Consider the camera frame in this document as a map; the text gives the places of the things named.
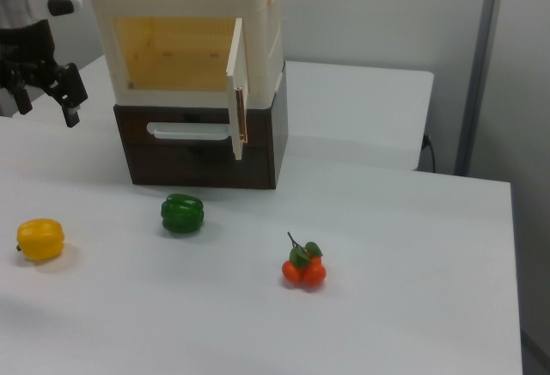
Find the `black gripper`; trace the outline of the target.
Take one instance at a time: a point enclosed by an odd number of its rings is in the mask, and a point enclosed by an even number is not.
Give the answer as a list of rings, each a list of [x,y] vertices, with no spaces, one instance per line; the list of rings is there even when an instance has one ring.
[[[48,20],[21,28],[1,29],[1,88],[7,89],[20,114],[33,107],[26,86],[45,91],[62,108],[65,124],[79,123],[78,109],[88,99],[78,68],[57,65]]]

